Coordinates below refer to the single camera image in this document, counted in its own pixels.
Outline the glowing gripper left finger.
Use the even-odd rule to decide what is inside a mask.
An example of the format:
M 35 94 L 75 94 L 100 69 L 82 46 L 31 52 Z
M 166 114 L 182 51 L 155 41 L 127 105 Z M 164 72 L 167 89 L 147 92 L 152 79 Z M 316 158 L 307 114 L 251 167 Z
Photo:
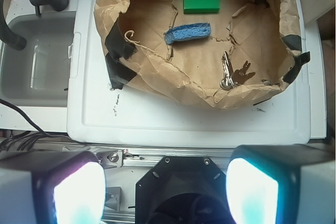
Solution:
M 90 151 L 1 153 L 1 223 L 100 223 L 105 198 Z

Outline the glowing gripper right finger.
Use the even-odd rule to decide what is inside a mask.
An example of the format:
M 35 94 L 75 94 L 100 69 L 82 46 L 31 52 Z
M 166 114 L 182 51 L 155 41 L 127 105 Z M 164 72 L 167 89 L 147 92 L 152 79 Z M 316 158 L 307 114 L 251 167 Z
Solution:
M 241 145 L 226 195 L 236 223 L 335 223 L 335 153 L 321 144 Z

